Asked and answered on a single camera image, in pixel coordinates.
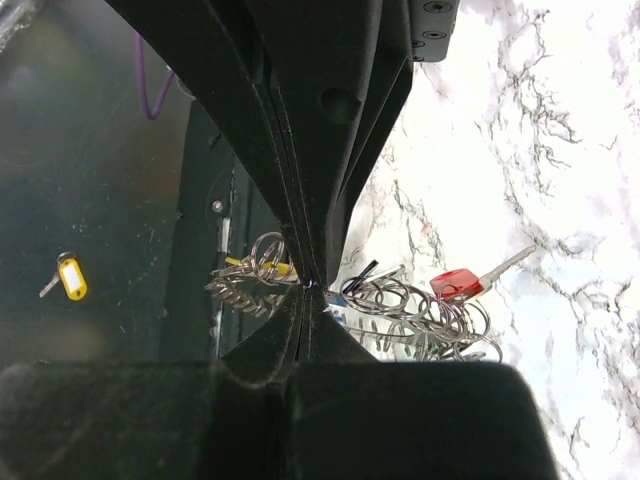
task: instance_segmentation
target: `screw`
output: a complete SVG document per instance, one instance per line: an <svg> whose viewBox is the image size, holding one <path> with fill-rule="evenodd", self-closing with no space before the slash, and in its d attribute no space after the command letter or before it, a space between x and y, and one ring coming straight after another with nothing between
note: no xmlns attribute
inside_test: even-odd
<svg viewBox="0 0 640 480"><path fill-rule="evenodd" d="M424 32L422 36L428 40L440 40L447 36L444 32L438 32L436 30L431 30L429 32Z"/></svg>
<svg viewBox="0 0 640 480"><path fill-rule="evenodd" d="M423 8L429 13L447 13L451 11L453 7L447 2L427 2Z"/></svg>

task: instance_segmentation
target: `black padded surface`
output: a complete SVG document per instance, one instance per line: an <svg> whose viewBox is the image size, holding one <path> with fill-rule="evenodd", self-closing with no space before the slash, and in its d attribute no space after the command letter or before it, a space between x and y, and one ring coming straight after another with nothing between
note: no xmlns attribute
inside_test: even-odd
<svg viewBox="0 0 640 480"><path fill-rule="evenodd" d="M557 478L510 367L302 365L287 405L294 478Z"/></svg>
<svg viewBox="0 0 640 480"><path fill-rule="evenodd" d="M266 398L221 364L16 365L0 393L3 479L258 478L267 468Z"/></svg>

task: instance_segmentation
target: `white key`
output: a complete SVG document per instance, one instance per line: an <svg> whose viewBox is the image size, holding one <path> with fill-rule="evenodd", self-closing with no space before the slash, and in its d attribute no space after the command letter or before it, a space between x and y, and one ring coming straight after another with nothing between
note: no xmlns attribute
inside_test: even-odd
<svg viewBox="0 0 640 480"><path fill-rule="evenodd" d="M489 290L491 290L491 287L493 287L493 284L500 278L500 275L502 275L504 272L509 270L514 265L520 263L522 260L527 258L529 255L531 255L535 251L536 251L536 246L530 245L527 248L524 248L520 252L516 253L513 257L502 262L500 265L498 265L496 268L491 270L489 273L480 277L479 278L480 285L482 285L482 288L483 288L482 293L486 293Z"/></svg>
<svg viewBox="0 0 640 480"><path fill-rule="evenodd" d="M42 290L40 290L40 298L44 297L47 293L60 282L60 275L58 272L53 276L51 281L47 283Z"/></svg>

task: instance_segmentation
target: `bundle of key rings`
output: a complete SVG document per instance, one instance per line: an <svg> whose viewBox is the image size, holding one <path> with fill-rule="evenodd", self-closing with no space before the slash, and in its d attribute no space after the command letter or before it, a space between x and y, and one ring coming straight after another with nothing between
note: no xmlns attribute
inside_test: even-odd
<svg viewBox="0 0 640 480"><path fill-rule="evenodd" d="M361 344L366 340L375 342L378 351L398 346L417 361L465 362L485 358L486 352L475 348L484 344L496 351L497 361L501 362L502 350L490 337L491 318L482 305L470 300L490 289L497 276L534 250L535 247L527 247L480 279L468 270L439 275L431 281L434 293L403 282L399 278L404 274L403 266L375 273L374 261L357 277L345 280L339 292L325 292L328 311L338 321L340 309L350 308L362 314L357 325L340 323ZM206 288L215 299L234 309L268 318L283 295L256 297L244 291L242 285L297 284L298 276L287 257L282 236L277 232L264 234L246 258L228 257L228 266L212 272ZM460 287L461 278L465 288Z"/></svg>

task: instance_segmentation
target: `key tag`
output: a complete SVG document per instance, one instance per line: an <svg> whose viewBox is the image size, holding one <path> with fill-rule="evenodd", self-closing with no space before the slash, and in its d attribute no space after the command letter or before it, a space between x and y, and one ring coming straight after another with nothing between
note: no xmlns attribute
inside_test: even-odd
<svg viewBox="0 0 640 480"><path fill-rule="evenodd" d="M85 297L88 290L87 282L73 253L65 252L58 255L58 275L70 300L77 302Z"/></svg>
<svg viewBox="0 0 640 480"><path fill-rule="evenodd" d="M445 272L429 283L436 296L451 303L463 303L483 290L480 279L466 268Z"/></svg>

